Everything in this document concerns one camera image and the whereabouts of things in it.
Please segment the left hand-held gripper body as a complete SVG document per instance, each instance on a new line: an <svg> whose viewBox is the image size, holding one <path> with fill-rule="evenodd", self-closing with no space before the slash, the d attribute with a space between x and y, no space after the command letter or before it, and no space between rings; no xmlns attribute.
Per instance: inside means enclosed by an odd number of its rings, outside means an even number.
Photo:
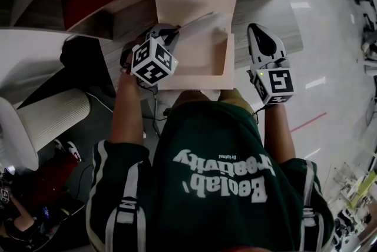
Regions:
<svg viewBox="0 0 377 252"><path fill-rule="evenodd" d="M160 35L161 24L149 29L144 42L133 47L131 72L150 86L174 74L178 60L164 46L166 36Z"/></svg>

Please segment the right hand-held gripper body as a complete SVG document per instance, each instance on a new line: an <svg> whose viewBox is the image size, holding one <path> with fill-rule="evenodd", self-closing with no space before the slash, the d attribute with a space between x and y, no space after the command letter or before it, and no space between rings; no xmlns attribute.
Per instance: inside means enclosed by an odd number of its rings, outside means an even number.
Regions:
<svg viewBox="0 0 377 252"><path fill-rule="evenodd" d="M295 93L288 58L251 64L247 74L264 105L284 104Z"/></svg>

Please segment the white A4 paper sheet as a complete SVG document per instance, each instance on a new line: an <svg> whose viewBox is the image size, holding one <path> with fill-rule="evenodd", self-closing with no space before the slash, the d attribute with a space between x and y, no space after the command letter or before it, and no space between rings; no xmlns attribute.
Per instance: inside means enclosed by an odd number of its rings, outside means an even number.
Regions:
<svg viewBox="0 0 377 252"><path fill-rule="evenodd" d="M179 39L184 41L190 37L206 32L209 29L223 25L232 16L228 13L209 12L184 26L179 27L175 33L179 33Z"/></svg>

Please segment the person's right forearm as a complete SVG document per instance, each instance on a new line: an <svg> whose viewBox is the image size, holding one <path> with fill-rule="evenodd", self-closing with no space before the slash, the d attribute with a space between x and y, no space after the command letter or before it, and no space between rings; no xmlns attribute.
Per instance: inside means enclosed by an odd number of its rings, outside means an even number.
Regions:
<svg viewBox="0 0 377 252"><path fill-rule="evenodd" d="M296 157L284 104L274 105L264 112L264 148L277 164Z"/></svg>

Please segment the person's left forearm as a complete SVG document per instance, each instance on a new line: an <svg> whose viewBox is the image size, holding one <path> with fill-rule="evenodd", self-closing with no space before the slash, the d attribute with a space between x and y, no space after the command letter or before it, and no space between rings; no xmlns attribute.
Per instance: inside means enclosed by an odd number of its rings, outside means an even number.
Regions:
<svg viewBox="0 0 377 252"><path fill-rule="evenodd" d="M134 75L120 76L115 98L110 141L143 145L144 129L140 92Z"/></svg>

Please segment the person's left hand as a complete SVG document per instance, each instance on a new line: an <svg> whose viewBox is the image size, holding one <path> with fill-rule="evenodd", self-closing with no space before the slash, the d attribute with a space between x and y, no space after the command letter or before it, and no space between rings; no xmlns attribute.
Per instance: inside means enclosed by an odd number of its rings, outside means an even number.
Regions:
<svg viewBox="0 0 377 252"><path fill-rule="evenodd" d="M133 50L132 47L128 44L124 45L122 48L122 53L120 57L120 66L121 72L124 74L131 74L131 67L132 67L132 58L133 58Z"/></svg>

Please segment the khaki shorts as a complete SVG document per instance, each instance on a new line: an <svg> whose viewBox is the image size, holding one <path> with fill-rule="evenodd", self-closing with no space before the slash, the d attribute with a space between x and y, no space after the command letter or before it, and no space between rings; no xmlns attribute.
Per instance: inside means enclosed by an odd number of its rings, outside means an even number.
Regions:
<svg viewBox="0 0 377 252"><path fill-rule="evenodd" d="M183 91L178 98L176 99L175 103L171 107L171 110L176 109L180 105L183 105L188 102L199 102L199 101L210 101L209 97L207 97L204 93L198 90L185 90ZM235 105L240 108L243 108L250 114L253 114L253 108L250 104L242 97L241 93L238 89L223 89L220 91L220 95L217 99L218 102Z"/></svg>

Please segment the white table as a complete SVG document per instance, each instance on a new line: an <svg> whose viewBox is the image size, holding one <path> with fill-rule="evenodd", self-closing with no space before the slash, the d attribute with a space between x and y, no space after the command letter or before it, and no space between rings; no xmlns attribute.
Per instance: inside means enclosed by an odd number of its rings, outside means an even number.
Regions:
<svg viewBox="0 0 377 252"><path fill-rule="evenodd" d="M0 29L0 94L40 85L63 68L63 44L72 35L28 29Z"/></svg>

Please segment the white cluttered storage shelf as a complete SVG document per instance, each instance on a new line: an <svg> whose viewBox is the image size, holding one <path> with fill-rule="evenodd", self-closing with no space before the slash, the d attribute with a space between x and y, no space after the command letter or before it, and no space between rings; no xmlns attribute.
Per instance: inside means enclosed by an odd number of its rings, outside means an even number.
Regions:
<svg viewBox="0 0 377 252"><path fill-rule="evenodd" d="M327 202L335 221L330 252L368 251L377 244L377 172L343 163Z"/></svg>

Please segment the dark green printed t-shirt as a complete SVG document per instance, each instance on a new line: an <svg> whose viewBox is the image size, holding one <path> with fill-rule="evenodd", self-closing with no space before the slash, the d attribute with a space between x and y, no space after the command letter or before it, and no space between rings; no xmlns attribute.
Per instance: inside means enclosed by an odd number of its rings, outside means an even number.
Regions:
<svg viewBox="0 0 377 252"><path fill-rule="evenodd" d="M94 146L87 232L98 252L320 252L331 242L315 163L276 163L240 107L179 106L148 156L142 145Z"/></svg>

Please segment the white ribbed pedestal stand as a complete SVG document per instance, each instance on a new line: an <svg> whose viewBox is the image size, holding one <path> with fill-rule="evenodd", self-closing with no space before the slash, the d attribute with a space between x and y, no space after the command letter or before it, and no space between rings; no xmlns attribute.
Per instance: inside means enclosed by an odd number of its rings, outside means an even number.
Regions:
<svg viewBox="0 0 377 252"><path fill-rule="evenodd" d="M91 104L70 89L16 109L0 97L0 163L37 170L38 151L88 116Z"/></svg>

